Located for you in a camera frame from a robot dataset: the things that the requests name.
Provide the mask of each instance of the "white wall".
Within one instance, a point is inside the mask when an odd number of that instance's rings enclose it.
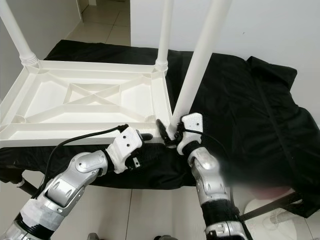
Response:
[[[175,0],[170,48],[193,50],[210,0]],[[131,45],[159,44],[163,0],[131,0]],[[234,0],[216,53],[298,70],[291,93],[320,123],[320,1]]]
[[[39,59],[64,39],[80,22],[77,0],[8,0],[31,50]],[[0,99],[22,69],[6,27],[0,21]]]

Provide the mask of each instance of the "robot forearm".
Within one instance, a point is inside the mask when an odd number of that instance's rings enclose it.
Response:
[[[229,199],[218,160],[201,145],[201,135],[198,134],[203,131],[201,114],[186,115],[181,122],[183,126],[180,126],[182,130],[177,135],[180,135],[177,150],[188,156],[188,164],[196,181],[207,239],[251,240],[247,227],[240,221],[239,214]]]
[[[125,162],[143,144],[128,127],[105,150],[82,152],[53,178],[37,198],[31,198],[0,240],[48,240],[82,197],[87,185],[107,172],[121,173]]]

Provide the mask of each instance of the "black cable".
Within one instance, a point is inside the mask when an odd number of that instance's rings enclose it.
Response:
[[[229,155],[228,155],[228,152],[227,152],[225,146],[218,139],[216,139],[215,137],[213,137],[213,136],[211,136],[209,134],[206,134],[206,133],[204,133],[202,131],[195,131],[195,130],[191,130],[191,129],[183,129],[183,131],[189,132],[189,133],[193,133],[193,134],[200,134],[200,135],[206,136],[207,138],[210,138],[211,140],[215,141],[217,144],[219,144],[222,147],[222,149],[224,151],[224,154],[229,159]]]
[[[49,171],[50,171],[50,167],[51,167],[51,162],[52,162],[52,159],[53,159],[53,156],[54,154],[56,153],[57,149],[59,149],[60,147],[62,147],[63,145],[66,145],[68,143],[71,143],[71,142],[74,142],[74,141],[77,141],[77,140],[81,140],[81,139],[86,139],[86,138],[90,138],[90,137],[94,137],[94,136],[97,136],[97,135],[102,135],[102,134],[108,134],[108,133],[111,133],[111,132],[114,132],[116,130],[119,130],[120,132],[122,132],[123,130],[125,130],[126,128],[128,127],[127,124],[125,125],[119,125],[119,126],[116,126],[114,128],[110,128],[110,129],[107,129],[107,130],[103,130],[103,131],[98,131],[98,132],[94,132],[94,133],[89,133],[89,134],[85,134],[85,135],[82,135],[82,136],[76,136],[76,137],[73,137],[73,138],[70,138],[68,140],[65,140],[61,143],[59,143],[51,152],[50,156],[49,156],[49,159],[48,159],[48,162],[46,164],[46,169],[45,169],[45,173],[44,173],[44,178],[43,178],[43,183],[41,186],[39,186],[38,190],[36,191],[35,195],[32,197],[33,199],[38,197],[39,194],[45,190],[46,188],[46,185],[48,184],[49,180],[50,180],[50,176],[49,176]]]

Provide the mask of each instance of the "tile floor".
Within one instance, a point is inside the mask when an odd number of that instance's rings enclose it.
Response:
[[[130,46],[130,2],[98,0],[82,13],[83,23],[68,40]],[[26,171],[26,179],[37,186],[43,175]],[[242,190],[235,202],[244,211],[251,200]],[[29,199],[12,184],[0,186],[0,233]],[[320,239],[320,212],[309,219],[296,218],[298,240]],[[180,240],[204,240],[205,223],[194,187],[176,190],[114,189],[88,186],[71,214],[53,235],[53,240],[85,240],[97,233],[104,240],[153,240],[170,234]]]
[[[43,174],[25,171],[24,176],[37,186]],[[243,190],[236,190],[234,196],[235,203],[243,211],[251,197]],[[7,229],[29,197],[13,184],[1,183],[0,233]],[[320,212],[309,219],[298,217],[293,222],[298,240],[320,239]],[[205,240],[204,229],[194,187],[131,190],[88,186],[51,239],[85,240],[94,232],[104,240],[153,240],[163,234],[180,240]]]
[[[98,0],[83,11],[82,19],[66,39],[130,46],[130,0]]]

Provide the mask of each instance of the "black fabric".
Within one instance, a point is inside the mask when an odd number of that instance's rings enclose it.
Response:
[[[62,40],[46,60],[153,65],[156,57],[157,50],[153,48]],[[191,57],[192,52],[188,51],[168,53],[166,83],[172,109]],[[203,144],[220,160],[227,182],[290,186],[319,204],[320,131],[309,112],[298,107],[291,97],[290,88],[296,75],[293,68],[255,57],[245,61],[214,53],[191,112],[203,115],[204,131],[227,150],[226,156],[216,142],[202,137]],[[101,147],[65,146],[57,153],[52,171],[64,170],[77,153]],[[52,149],[52,146],[2,148],[0,168],[44,172]],[[119,175],[110,173],[93,184],[134,189],[175,189],[195,184],[186,158],[174,149],[146,144],[139,160],[141,168]]]
[[[18,184],[22,181],[22,173],[24,172],[24,169],[17,169],[15,166],[10,165],[6,165],[5,167],[13,168],[0,168],[0,181],[4,183],[11,182],[13,184]]]

